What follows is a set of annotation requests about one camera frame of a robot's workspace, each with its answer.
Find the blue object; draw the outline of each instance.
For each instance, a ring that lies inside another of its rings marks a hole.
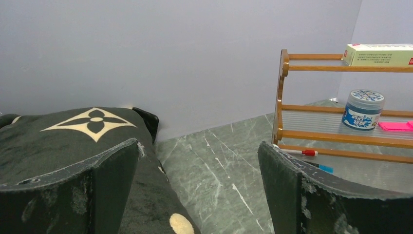
[[[318,167],[318,168],[320,168],[320,169],[322,169],[323,171],[325,171],[325,172],[328,172],[328,173],[333,173],[333,171],[334,171],[334,169],[332,168],[332,167],[329,167],[329,166],[326,166],[326,165],[320,165],[320,164],[318,164],[318,163],[313,163],[313,162],[309,162],[309,161],[304,161],[304,162],[306,162],[306,163],[308,163],[308,164],[310,164],[310,165],[313,165],[313,166],[315,166],[315,167]]]
[[[334,171],[334,169],[332,167],[328,167],[328,166],[325,166],[325,165],[319,165],[319,168],[322,169],[323,171],[326,171],[326,172],[331,173],[331,174]]]
[[[384,106],[384,96],[376,91],[358,89],[350,92],[341,122],[356,130],[373,130]]]

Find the green marble floor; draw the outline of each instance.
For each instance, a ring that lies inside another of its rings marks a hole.
[[[339,106],[332,101],[312,105]],[[257,150],[271,141],[268,114],[156,144],[173,189],[205,234],[273,233]],[[280,144],[413,156],[412,150],[283,139]],[[333,156],[308,158],[349,181],[413,193],[413,165]]]

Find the light purple wall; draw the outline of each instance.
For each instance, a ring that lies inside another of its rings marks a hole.
[[[273,112],[280,50],[342,53],[361,0],[2,0],[0,111],[133,105],[159,140]],[[335,97],[290,73],[284,100]]]
[[[363,0],[352,43],[413,43],[413,1]],[[345,103],[351,90],[372,89],[386,97],[385,109],[413,111],[413,74],[343,74],[338,99]]]

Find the blue jar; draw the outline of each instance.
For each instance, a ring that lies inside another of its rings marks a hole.
[[[384,106],[384,96],[376,91],[357,89],[350,92],[341,122],[357,130],[373,130]]]

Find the box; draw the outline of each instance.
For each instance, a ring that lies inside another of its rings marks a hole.
[[[342,60],[349,66],[413,67],[413,44],[348,44]]]

